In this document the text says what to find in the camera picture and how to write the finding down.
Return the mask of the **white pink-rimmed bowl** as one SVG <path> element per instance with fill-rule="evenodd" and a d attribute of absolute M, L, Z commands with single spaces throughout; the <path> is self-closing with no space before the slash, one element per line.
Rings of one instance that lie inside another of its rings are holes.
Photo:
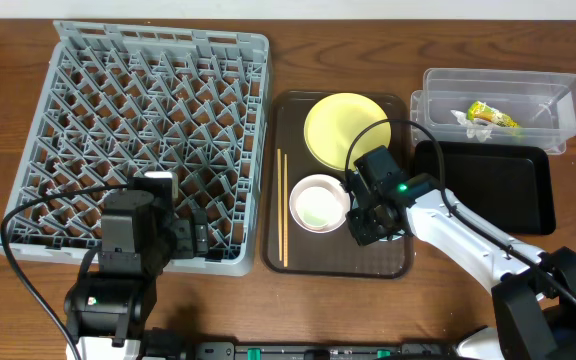
<path fill-rule="evenodd" d="M 303 229 L 317 234 L 329 233 L 341 227 L 351 200 L 341 181 L 325 174 L 301 179 L 289 196 L 289 210 L 294 221 Z"/>

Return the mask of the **clear plastic wrap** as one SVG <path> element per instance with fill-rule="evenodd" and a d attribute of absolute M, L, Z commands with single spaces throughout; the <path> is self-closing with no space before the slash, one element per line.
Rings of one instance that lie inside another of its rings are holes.
<path fill-rule="evenodd" d="M 491 138 L 493 130 L 492 123 L 478 118 L 469 120 L 466 113 L 457 110 L 452 110 L 451 113 L 456 118 L 458 124 L 466 129 L 466 136 L 469 139 L 476 138 L 480 143 L 483 143 Z"/>

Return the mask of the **green orange snack wrapper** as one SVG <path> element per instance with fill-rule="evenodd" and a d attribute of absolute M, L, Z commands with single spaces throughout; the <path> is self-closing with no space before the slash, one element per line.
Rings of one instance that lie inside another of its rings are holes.
<path fill-rule="evenodd" d="M 500 127 L 520 128 L 520 125 L 509 115 L 481 101 L 475 101 L 469 107 L 467 111 L 467 119 L 471 121 L 483 120 Z"/>

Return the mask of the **light blue bowl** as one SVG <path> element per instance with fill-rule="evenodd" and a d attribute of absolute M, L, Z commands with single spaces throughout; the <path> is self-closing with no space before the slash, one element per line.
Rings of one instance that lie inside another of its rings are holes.
<path fill-rule="evenodd" d="M 356 200 L 356 198 L 353 198 L 352 202 L 351 202 L 351 210 L 358 208 L 358 202 Z M 405 238 L 404 235 L 399 234 L 399 235 L 390 235 L 390 236 L 386 236 L 386 237 L 382 237 L 378 240 L 378 242 L 382 242 L 382 243 L 386 243 L 386 242 L 400 242 L 403 241 L 403 239 Z"/>

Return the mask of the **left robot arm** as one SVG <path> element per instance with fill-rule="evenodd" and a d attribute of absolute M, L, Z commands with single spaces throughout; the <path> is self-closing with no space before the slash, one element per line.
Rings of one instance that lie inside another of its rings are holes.
<path fill-rule="evenodd" d="M 84 256 L 64 301 L 75 342 L 68 357 L 180 359 L 183 345 L 174 334 L 145 326 L 169 262 L 207 252 L 206 211 L 179 217 L 170 190 L 130 189 L 106 198 L 101 225 L 101 245 Z"/>

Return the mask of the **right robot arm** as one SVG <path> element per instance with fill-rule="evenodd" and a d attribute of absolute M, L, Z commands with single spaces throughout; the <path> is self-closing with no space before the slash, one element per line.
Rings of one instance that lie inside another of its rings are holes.
<path fill-rule="evenodd" d="M 576 359 L 576 252 L 546 252 L 505 233 L 460 203 L 443 178 L 408 177 L 384 146 L 347 161 L 344 177 L 359 245 L 414 236 L 490 293 L 495 326 L 461 340 L 457 358 Z"/>

